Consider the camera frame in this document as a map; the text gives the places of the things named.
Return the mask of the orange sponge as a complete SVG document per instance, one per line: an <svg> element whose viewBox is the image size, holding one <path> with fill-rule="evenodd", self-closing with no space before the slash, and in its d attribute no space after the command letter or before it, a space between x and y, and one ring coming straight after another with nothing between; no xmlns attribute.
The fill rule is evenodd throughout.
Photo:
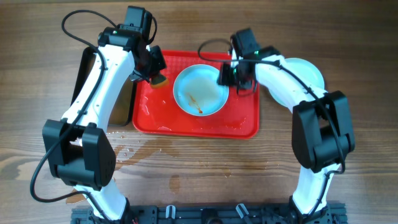
<svg viewBox="0 0 398 224"><path fill-rule="evenodd" d="M169 84L169 79L162 74L158 74L158 75L152 77L150 80L150 87L152 89L161 88L168 84Z"/></svg>

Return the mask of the stained pale blue plate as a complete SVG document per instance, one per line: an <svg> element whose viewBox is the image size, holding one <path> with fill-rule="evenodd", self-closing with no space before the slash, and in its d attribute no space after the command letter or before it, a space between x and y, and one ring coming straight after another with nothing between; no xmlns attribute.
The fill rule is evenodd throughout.
<svg viewBox="0 0 398 224"><path fill-rule="evenodd" d="M220 71L205 64L196 64L182 70L173 85L177 105L187 114L209 116L226 104L229 88L217 84Z"/></svg>

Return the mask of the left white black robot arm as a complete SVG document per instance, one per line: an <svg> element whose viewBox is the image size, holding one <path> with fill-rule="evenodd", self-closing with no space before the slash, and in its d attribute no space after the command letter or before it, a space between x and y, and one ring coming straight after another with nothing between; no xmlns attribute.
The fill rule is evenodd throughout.
<svg viewBox="0 0 398 224"><path fill-rule="evenodd" d="M151 47L142 32L105 28L94 48L96 59L82 89L61 120L43 127L51 174L83 194L93 208L93 221L132 223L134 213L120 193L113 173L116 155L107 136L109 117L125 81L165 81L159 46Z"/></svg>

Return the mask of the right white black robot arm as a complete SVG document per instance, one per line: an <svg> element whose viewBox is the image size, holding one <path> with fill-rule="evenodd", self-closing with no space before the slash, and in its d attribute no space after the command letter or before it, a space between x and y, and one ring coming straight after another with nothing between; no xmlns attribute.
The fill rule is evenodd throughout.
<svg viewBox="0 0 398 224"><path fill-rule="evenodd" d="M260 84L292 113L292 149L301 168L290 197L290 219L308 223L326 216L331 180L345 172L346 156L355 148L347 97L311 80L318 70L313 64L285 58L273 47L247 52L232 47L230 54L231 59L223 61L220 84Z"/></svg>

